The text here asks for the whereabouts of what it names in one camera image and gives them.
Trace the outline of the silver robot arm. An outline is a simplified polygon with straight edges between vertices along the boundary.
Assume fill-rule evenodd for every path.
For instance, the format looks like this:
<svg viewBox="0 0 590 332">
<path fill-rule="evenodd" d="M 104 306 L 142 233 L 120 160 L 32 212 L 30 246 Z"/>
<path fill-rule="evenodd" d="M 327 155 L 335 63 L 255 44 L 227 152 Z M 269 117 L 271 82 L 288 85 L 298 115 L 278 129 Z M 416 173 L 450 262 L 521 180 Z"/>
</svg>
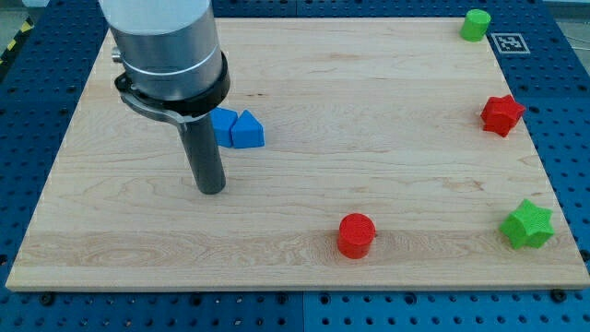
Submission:
<svg viewBox="0 0 590 332">
<path fill-rule="evenodd" d="M 124 67 L 121 99 L 149 119 L 176 126 L 206 118 L 230 87 L 210 0 L 100 0 Z"/>
</svg>

